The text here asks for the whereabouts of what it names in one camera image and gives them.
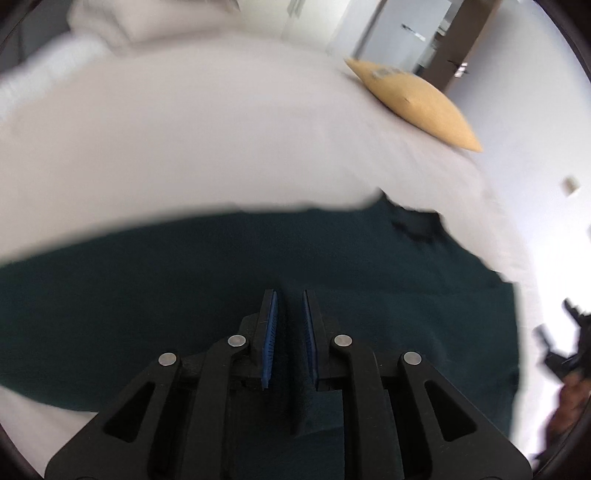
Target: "yellow pillow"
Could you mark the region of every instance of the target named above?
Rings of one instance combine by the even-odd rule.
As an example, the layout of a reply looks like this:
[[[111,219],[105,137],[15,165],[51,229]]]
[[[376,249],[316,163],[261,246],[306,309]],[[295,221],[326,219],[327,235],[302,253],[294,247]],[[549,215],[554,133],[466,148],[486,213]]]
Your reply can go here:
[[[461,111],[429,82],[370,61],[346,62],[370,92],[408,123],[447,144],[482,151]]]

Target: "metal screw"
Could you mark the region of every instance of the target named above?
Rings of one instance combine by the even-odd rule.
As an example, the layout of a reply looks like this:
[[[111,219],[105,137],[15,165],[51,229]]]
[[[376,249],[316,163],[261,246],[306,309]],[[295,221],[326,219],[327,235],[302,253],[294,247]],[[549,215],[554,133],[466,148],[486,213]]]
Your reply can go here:
[[[353,339],[349,335],[337,335],[335,337],[335,344],[338,346],[350,346]]]
[[[172,365],[177,361],[177,356],[174,353],[163,353],[158,357],[158,363],[163,367]]]
[[[404,361],[409,365],[418,365],[421,363],[421,356],[417,352],[406,352],[404,354]]]
[[[232,335],[228,339],[229,346],[242,346],[245,343],[246,343],[246,338],[244,338],[242,335]]]

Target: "dark green blanket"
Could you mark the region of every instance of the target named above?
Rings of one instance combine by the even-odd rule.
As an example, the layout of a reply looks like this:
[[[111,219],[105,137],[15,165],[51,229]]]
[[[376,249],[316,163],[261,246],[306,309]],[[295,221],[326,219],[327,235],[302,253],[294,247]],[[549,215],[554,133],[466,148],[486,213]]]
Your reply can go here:
[[[272,386],[299,433],[342,425],[312,392],[301,293],[380,351],[421,352],[503,432],[518,385],[512,285],[385,197],[347,212],[233,213],[113,233],[0,269],[0,383],[98,410],[165,351],[206,350],[280,292]]]

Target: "white bedsheet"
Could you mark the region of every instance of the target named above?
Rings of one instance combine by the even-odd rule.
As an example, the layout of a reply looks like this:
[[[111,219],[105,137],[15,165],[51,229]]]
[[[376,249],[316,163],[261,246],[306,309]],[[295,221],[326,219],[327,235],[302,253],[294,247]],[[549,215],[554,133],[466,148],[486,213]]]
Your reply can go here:
[[[527,253],[468,154],[344,71],[238,34],[88,66],[0,124],[0,260],[187,212],[359,206],[382,189],[440,212],[460,244],[519,284],[512,440],[523,449],[541,385]],[[89,418],[0,388],[0,423],[39,472]]]

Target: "white pillow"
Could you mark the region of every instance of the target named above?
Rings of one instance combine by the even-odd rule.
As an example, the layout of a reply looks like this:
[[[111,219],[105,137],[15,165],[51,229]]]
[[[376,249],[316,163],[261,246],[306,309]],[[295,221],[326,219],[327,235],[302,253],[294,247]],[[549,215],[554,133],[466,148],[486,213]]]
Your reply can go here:
[[[230,27],[234,0],[75,0],[73,31],[91,31],[111,47]]]
[[[64,33],[56,37],[25,63],[0,74],[0,124],[21,105],[42,98],[85,65],[110,53],[96,35]]]

